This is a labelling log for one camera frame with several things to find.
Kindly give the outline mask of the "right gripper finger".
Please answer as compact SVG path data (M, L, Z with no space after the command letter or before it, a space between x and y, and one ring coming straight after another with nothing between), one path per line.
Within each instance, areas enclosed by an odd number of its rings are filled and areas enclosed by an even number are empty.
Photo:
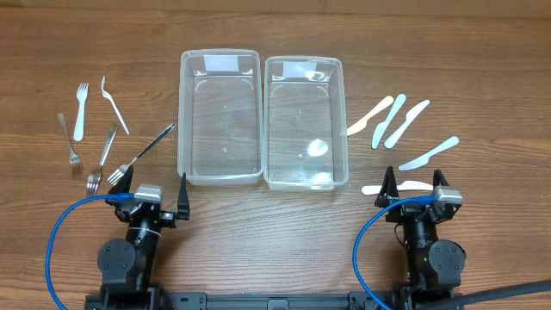
M381 190L375 199L375 206L390 206L398 200L398 188L393 167L388 166Z
M438 186L449 186L448 181L444 177L442 171L439 170L439 169L434 170L433 183L432 184L433 184L434 188L438 187Z

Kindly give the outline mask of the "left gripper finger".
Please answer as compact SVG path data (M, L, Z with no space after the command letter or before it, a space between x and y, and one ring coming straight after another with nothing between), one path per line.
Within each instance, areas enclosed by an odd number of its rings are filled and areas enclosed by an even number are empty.
M126 172L121 175L119 181L114 185L108 193L111 195L127 194L130 190L130 186L133 179L133 166L130 165Z
M176 206L177 206L176 218L178 220L189 220L190 209L189 209L189 197L187 193L185 172L182 174Z

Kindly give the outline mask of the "white plastic knife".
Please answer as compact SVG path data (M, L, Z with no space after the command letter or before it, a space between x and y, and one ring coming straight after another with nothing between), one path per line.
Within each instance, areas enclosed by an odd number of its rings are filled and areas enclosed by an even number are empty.
M399 167L399 170L400 171L411 171L411 170L415 170L417 168L420 168L420 167L428 164L431 157L433 157L434 155L437 155L440 152L444 152L444 151L448 150L449 148L452 148L452 147L456 146L459 142L460 142L460 140L457 136L452 136L452 137L446 139L440 145L433 148L432 150L430 150L427 153L421 155L420 157L415 158L412 161L401 165Z
M429 191L433 190L433 185L429 183L423 183L418 181L404 181L396 186L397 191ZM378 195L381 190L385 193L390 193L390 189L383 189L380 185L366 185L362 187L363 195Z

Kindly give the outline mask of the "light blue plastic knife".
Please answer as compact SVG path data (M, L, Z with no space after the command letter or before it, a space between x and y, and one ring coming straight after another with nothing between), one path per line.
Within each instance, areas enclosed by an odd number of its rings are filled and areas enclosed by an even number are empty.
M403 104L406 101L406 95L405 94L398 94L393 102L393 105L387 115L387 118L377 125L377 127L374 130L374 135L372 138L371 147L373 149L376 149L379 145L383 134L387 130L388 126L390 125L392 119L394 116L399 112L400 108L403 106Z

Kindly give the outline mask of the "pale blue plastic knife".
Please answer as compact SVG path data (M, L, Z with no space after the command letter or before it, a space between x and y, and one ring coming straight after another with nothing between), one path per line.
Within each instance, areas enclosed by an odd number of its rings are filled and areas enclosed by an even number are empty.
M392 149L399 141L405 130L412 124L415 118L430 104L430 100L423 100L406 113L406 120L387 138L384 146Z

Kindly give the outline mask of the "beige plastic knife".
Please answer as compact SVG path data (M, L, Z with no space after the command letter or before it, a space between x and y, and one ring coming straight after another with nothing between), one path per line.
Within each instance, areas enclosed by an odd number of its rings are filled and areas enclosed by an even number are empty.
M367 114L365 114L359 121L354 123L352 126L347 128L347 135L351 136L353 134L359 133L366 126L368 121L375 115L379 114L382 110L386 109L388 106L392 105L394 98L392 96L385 96L380 100Z

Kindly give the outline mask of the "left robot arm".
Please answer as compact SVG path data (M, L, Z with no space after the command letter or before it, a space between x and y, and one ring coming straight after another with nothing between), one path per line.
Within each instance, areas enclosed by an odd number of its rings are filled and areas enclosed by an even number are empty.
M190 216L186 176L181 175L176 212L162 209L164 190L160 186L141 184L131 193L132 178L133 171L126 172L109 191L113 197L105 200L128 228L125 238L110 240L98 253L102 289L110 295L158 298L164 289L152 283L152 272L161 231L175 228L179 220Z

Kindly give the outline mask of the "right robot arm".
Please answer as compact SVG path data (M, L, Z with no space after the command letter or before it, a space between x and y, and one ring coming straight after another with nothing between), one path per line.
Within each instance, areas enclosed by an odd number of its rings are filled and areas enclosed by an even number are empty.
M431 201L422 197L416 201L401 201L393 168L389 166L375 200L378 208L398 204L387 212L385 220L403 227L410 281L406 286L407 296L442 295L461 284L466 252L453 241L440 240L436 226L454 217L463 197L458 189L449 185L440 170L434 171L430 196Z

